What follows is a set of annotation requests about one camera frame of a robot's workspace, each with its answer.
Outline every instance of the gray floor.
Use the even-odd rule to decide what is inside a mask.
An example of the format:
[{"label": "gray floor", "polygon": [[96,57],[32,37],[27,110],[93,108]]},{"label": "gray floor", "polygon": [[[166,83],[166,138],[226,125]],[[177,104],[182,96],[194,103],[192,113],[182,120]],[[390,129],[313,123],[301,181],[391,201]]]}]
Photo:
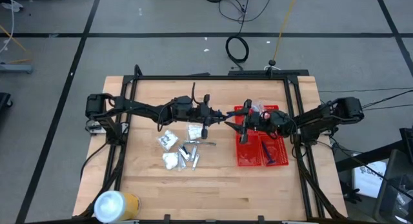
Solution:
[{"label": "gray floor", "polygon": [[[22,0],[16,14],[18,33],[81,33],[94,0]],[[254,16],[266,0],[250,0]],[[384,0],[399,32],[413,32],[411,0]],[[244,32],[277,32],[290,0],[271,0],[263,15],[246,23]],[[223,12],[237,16],[228,4]],[[10,12],[0,9],[0,24],[10,29]],[[237,32],[239,25],[219,15],[204,0],[101,0],[91,32],[173,33]],[[377,0],[297,0],[287,32],[391,33]],[[35,72],[0,74],[0,91],[14,97],[0,126],[0,222],[14,222],[53,118],[78,38],[19,38],[33,52]],[[276,38],[247,37],[247,70],[261,70],[275,49]],[[146,75],[210,72],[225,75],[224,37],[88,38],[61,116],[52,148],[26,221],[69,218],[79,187],[79,170],[90,137],[83,130],[85,99],[102,89],[109,75],[131,74],[137,63]],[[413,39],[403,39],[413,52]],[[235,56],[243,54],[237,43]],[[24,58],[15,44],[0,61]],[[337,91],[411,87],[413,77],[394,38],[283,38],[277,57],[283,69],[308,69],[319,90]],[[322,100],[356,96],[363,104],[399,91],[322,92]],[[412,103],[413,95],[382,104]],[[336,139],[353,150],[367,151],[399,140],[398,128],[412,126],[413,107],[366,111],[357,125],[341,127]],[[357,216],[357,207],[349,212]]]}]

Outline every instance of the small plastic bag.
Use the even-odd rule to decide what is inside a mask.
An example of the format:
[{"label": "small plastic bag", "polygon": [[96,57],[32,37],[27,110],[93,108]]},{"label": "small plastic bag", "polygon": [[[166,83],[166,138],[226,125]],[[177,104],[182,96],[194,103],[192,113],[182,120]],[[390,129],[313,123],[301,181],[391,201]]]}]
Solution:
[{"label": "small plastic bag", "polygon": [[171,170],[178,165],[179,154],[178,152],[164,153],[162,159],[166,169]]},{"label": "small plastic bag", "polygon": [[188,139],[194,140],[201,137],[202,125],[188,125]]},{"label": "small plastic bag", "polygon": [[255,112],[262,113],[265,111],[265,107],[261,101],[253,101],[251,104],[251,108]]},{"label": "small plastic bag", "polygon": [[159,144],[163,147],[163,149],[168,152],[172,146],[178,141],[178,137],[172,133],[172,131],[167,130],[165,134],[162,135],[157,139]]}]

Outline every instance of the floor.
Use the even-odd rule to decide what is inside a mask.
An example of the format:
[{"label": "floor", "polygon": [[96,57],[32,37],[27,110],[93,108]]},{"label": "floor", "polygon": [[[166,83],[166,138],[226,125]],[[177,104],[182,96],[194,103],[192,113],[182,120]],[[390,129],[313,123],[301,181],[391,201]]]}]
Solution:
[{"label": "floor", "polygon": [[[145,75],[225,75],[235,66],[224,45],[240,25],[205,0],[18,1],[25,9],[15,14],[15,36],[31,51],[35,71],[0,74],[0,91],[14,99],[0,125],[0,200],[7,201],[0,205],[1,223],[16,221],[40,155],[48,155],[45,167],[20,220],[25,214],[25,221],[72,215],[90,141],[83,129],[85,99],[101,91],[106,76],[131,74],[135,64]],[[247,17],[255,16],[266,1],[250,0]],[[323,101],[355,96],[367,104],[400,90],[340,91],[411,87],[410,1],[297,0],[277,66],[308,69]],[[289,3],[271,0],[258,19],[245,23],[250,47],[245,70],[267,65],[277,41],[272,33],[279,31]],[[222,8],[238,17],[230,4]],[[11,29],[9,10],[0,8],[0,24]],[[230,48],[242,57],[240,43]],[[0,61],[25,57],[10,43]],[[411,104],[412,98],[406,94],[376,107]],[[413,107],[366,111],[362,122],[340,127],[336,139],[360,151],[392,143],[400,139],[398,128],[412,126],[412,112]],[[348,209],[357,216],[357,209]]]}]

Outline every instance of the red tray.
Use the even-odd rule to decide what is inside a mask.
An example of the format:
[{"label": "red tray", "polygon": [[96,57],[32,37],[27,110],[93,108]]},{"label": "red tray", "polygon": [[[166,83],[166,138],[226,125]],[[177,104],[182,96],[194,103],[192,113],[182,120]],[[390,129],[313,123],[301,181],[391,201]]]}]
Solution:
[{"label": "red tray", "polygon": [[[234,107],[234,110],[241,110],[242,106]],[[265,105],[266,110],[278,110],[277,105]],[[242,125],[243,116],[236,116],[235,123]],[[245,144],[239,143],[240,134],[236,134],[236,154],[237,164],[239,167],[257,167],[264,166],[273,167],[280,165],[288,165],[287,151],[285,150],[284,140],[282,137],[272,139],[266,133],[248,130],[248,142]],[[266,145],[271,158],[275,163],[268,163],[267,154],[263,150],[262,142]]]},{"label": "red tray", "polygon": [[[262,142],[264,142],[265,146],[267,147],[268,153],[270,154],[270,157],[275,163],[270,163],[269,158],[267,157],[267,153],[265,153],[265,150],[263,148]],[[261,147],[263,163],[266,167],[288,165],[287,150],[285,149],[284,139],[282,137],[272,139],[268,135],[260,136],[259,145]]]}]

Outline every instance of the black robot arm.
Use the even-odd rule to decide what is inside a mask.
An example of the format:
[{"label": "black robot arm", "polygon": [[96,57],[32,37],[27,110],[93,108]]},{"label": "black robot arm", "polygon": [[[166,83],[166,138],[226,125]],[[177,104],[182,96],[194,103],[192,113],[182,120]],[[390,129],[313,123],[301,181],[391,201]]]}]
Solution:
[{"label": "black robot arm", "polygon": [[127,113],[141,117],[147,117],[157,123],[158,131],[162,126],[175,121],[201,123],[203,125],[201,136],[206,139],[207,128],[226,120],[226,116],[219,110],[215,111],[208,106],[209,94],[205,95],[202,102],[194,98],[194,86],[192,97],[176,97],[164,105],[152,106],[137,101],[131,101],[121,96],[110,94],[91,94],[86,103],[86,117],[91,121],[97,121],[106,130],[106,140],[109,144],[120,144],[122,141],[122,125],[115,123],[112,117]]},{"label": "black robot arm", "polygon": [[244,102],[243,109],[228,112],[228,114],[245,117],[242,125],[225,122],[241,134],[241,143],[248,141],[248,129],[265,132],[270,137],[278,135],[289,137],[300,129],[302,142],[315,143],[320,133],[327,130],[335,132],[337,125],[357,123],[364,118],[360,101],[354,97],[328,101],[296,117],[289,117],[288,114],[279,110],[262,113],[252,111],[251,100],[248,99]]}]

